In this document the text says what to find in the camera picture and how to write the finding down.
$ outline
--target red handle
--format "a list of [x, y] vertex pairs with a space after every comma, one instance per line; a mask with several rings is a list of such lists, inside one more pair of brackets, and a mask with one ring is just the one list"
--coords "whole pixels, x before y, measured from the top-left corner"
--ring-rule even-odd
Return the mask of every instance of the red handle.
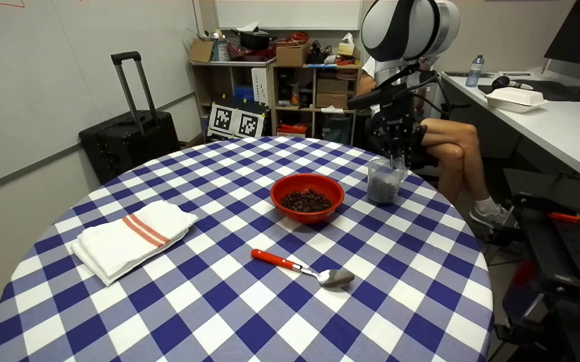
[[578, 226], [580, 223], [580, 216], [578, 214], [557, 214], [552, 211], [547, 216], [553, 223], [568, 223], [568, 226]]
[[251, 258], [259, 259], [259, 261], [266, 261], [266, 263], [271, 263], [271, 265], [293, 269], [293, 263], [289, 259], [283, 259], [279, 255], [274, 255], [274, 254], [268, 254], [268, 251], [261, 251], [261, 249], [251, 249]]

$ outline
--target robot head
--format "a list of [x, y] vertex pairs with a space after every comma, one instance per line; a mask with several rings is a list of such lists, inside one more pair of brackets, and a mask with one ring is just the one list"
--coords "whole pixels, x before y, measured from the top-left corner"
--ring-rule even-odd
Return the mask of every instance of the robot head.
[[417, 63], [450, 48], [460, 30], [451, 0], [374, 0], [360, 38], [376, 60]]

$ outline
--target table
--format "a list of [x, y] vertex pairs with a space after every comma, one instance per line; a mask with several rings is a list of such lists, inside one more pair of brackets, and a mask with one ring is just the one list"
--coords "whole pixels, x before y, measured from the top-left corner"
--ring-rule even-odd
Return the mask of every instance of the table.
[[[68, 210], [20, 261], [0, 299], [0, 361], [479, 361], [491, 322], [482, 249], [461, 216], [408, 176], [400, 205], [365, 199], [372, 154], [319, 138], [209, 142], [148, 161]], [[336, 177], [345, 205], [320, 229], [274, 211], [270, 186]], [[148, 202], [199, 222], [117, 283], [66, 245]], [[270, 249], [347, 268], [349, 291], [249, 258]]]
[[[441, 75], [453, 89], [580, 174], [580, 102], [550, 102], [542, 110], [517, 115], [490, 109], [485, 95], [477, 86], [466, 86], [464, 77]], [[491, 84], [494, 77], [484, 77], [479, 82]]]

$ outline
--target glass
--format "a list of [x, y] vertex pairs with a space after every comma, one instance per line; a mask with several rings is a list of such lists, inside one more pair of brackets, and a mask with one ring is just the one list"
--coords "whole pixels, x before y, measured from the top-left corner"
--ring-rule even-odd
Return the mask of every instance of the glass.
[[407, 177], [405, 156], [385, 159], [372, 156], [368, 161], [368, 202], [370, 204], [395, 204], [396, 191]]
[[214, 40], [211, 60], [230, 60], [227, 43], [223, 38]]

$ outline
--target black suitcase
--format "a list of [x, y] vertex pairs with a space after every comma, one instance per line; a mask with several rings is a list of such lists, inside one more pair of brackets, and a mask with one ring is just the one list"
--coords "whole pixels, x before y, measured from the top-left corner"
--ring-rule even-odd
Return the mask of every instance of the black suitcase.
[[[122, 60], [134, 60], [139, 71], [148, 110], [136, 110], [128, 82], [122, 71]], [[115, 71], [120, 78], [128, 112], [113, 116], [101, 125], [78, 132], [80, 145], [92, 166], [92, 171], [101, 184], [115, 180], [117, 176], [161, 154], [180, 148], [173, 118], [169, 112], [155, 110], [147, 77], [140, 65], [139, 53], [110, 54]]]

